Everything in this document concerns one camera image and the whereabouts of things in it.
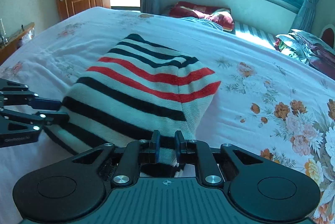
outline knit fabric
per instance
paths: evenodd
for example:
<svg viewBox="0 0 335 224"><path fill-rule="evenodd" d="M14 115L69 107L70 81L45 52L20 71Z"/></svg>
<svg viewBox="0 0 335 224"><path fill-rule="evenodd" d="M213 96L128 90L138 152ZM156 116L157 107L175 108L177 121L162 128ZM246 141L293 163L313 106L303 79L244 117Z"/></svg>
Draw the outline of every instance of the knit fabric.
<svg viewBox="0 0 335 224"><path fill-rule="evenodd" d="M159 163L143 165L141 174L173 177L182 169L175 131L195 138L219 85L215 72L197 58L131 34L77 80L60 109L69 114L68 123L49 126L46 133L76 154L104 143L125 147L150 140L159 130Z"/></svg>

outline wooden nightstand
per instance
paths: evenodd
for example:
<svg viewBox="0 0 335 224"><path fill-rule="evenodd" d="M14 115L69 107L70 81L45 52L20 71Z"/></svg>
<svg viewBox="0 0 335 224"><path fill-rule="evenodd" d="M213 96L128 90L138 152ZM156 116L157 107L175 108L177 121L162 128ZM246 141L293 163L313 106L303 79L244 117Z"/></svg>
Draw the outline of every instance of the wooden nightstand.
<svg viewBox="0 0 335 224"><path fill-rule="evenodd" d="M11 56L16 50L17 50L17 43L18 41L26 35L31 29L35 26L35 23L32 22L29 25L23 27L24 31L20 29L16 33L14 33L9 41L8 44L0 49L0 65L3 64L4 61L8 59L9 56Z"/></svg>

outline pile of clothes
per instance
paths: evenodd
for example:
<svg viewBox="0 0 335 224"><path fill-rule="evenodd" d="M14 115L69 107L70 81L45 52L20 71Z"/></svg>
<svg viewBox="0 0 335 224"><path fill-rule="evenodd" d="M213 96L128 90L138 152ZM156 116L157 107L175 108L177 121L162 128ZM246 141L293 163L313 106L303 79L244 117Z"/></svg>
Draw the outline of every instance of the pile of clothes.
<svg viewBox="0 0 335 224"><path fill-rule="evenodd" d="M320 38L297 29L277 35L276 50L335 80L335 50Z"/></svg>

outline bed sheet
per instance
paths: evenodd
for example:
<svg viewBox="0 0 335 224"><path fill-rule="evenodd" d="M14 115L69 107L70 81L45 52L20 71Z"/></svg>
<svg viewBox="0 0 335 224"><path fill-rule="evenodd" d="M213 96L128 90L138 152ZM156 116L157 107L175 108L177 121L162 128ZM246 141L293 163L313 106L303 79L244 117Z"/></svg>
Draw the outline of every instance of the bed sheet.
<svg viewBox="0 0 335 224"><path fill-rule="evenodd" d="M217 148L233 143L307 174L323 192L314 220L333 223L335 81L279 52L187 21L93 8L21 47L0 67L0 77L62 99L86 68L130 33L193 55L220 77L198 140ZM0 149L0 223L21 220L11 196L21 176L69 156L45 133L38 143ZM185 175L192 172L187 167Z"/></svg>

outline curtain tieback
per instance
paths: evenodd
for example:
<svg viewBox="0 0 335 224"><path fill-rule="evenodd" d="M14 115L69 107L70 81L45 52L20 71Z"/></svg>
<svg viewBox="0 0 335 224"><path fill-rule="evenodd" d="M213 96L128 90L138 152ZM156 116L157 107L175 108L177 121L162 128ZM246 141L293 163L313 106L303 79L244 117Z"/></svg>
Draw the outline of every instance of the curtain tieback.
<svg viewBox="0 0 335 224"><path fill-rule="evenodd" d="M312 2L309 2L308 0L304 0L303 6L309 8L309 9L312 9L312 10L316 9L316 4L312 3Z"/></svg>

